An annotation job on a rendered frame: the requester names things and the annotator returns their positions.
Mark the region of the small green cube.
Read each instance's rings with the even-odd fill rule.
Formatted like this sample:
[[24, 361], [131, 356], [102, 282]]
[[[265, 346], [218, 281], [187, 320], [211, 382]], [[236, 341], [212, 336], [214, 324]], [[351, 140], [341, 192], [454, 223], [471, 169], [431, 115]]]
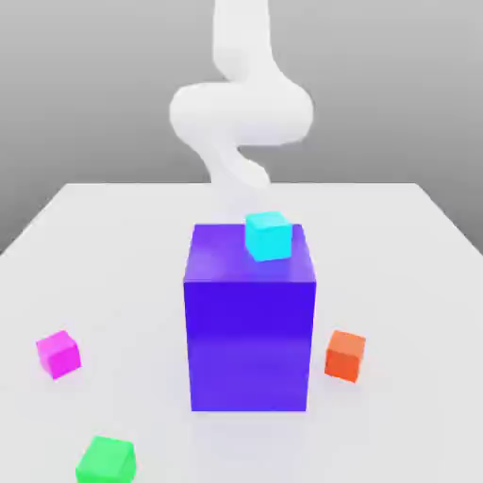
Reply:
[[75, 468], [77, 483], [132, 483], [137, 472], [131, 441], [95, 436]]

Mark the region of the large purple box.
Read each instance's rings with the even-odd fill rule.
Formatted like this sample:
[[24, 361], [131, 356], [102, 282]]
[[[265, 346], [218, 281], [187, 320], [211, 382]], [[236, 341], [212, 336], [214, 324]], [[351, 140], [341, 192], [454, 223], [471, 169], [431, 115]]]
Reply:
[[195, 225], [183, 279], [194, 411], [307, 407], [316, 276], [304, 230], [256, 262], [242, 225]]

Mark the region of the small orange cube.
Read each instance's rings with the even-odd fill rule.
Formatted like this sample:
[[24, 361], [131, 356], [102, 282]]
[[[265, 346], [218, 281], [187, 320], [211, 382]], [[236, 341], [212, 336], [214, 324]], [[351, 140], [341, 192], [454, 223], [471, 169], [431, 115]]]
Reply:
[[366, 338], [335, 330], [325, 353], [325, 374], [356, 383]]

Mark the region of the small cyan cube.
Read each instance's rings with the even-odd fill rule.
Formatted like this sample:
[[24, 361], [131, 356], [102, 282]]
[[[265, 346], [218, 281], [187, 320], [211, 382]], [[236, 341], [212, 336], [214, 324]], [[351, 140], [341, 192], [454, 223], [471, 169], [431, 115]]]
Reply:
[[245, 247], [256, 262], [289, 258], [292, 229], [279, 211], [249, 213], [244, 224]]

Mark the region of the small magenta cube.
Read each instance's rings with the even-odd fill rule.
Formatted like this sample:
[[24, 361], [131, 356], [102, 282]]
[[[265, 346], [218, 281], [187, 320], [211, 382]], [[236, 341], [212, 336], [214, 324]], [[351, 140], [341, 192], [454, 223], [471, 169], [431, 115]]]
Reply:
[[36, 341], [36, 347], [41, 366], [53, 379], [81, 367], [77, 343], [65, 330]]

